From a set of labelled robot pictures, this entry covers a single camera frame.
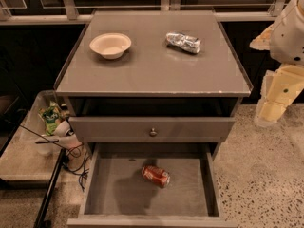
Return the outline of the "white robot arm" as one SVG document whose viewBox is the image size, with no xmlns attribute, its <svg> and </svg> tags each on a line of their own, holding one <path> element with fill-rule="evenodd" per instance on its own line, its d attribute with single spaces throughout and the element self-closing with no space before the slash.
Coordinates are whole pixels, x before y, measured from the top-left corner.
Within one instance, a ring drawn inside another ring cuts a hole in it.
<svg viewBox="0 0 304 228">
<path fill-rule="evenodd" d="M 250 48 L 268 50 L 280 62 L 276 71 L 266 71 L 256 106 L 256 125 L 268 127 L 277 123 L 304 90 L 304 0 L 290 0 Z"/>
</svg>

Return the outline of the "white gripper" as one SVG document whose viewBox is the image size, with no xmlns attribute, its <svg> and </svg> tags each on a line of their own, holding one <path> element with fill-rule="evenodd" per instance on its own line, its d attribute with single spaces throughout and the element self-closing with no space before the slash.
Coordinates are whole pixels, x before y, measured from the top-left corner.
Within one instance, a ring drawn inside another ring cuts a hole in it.
<svg viewBox="0 0 304 228">
<path fill-rule="evenodd" d="M 274 25 L 263 30 L 252 40 L 249 47 L 256 50 L 270 50 Z M 282 64 L 276 71 L 267 70 L 263 77 L 261 98 L 256 106 L 254 122 L 260 127 L 277 123 L 286 107 L 304 89 L 304 66 Z"/>
</svg>

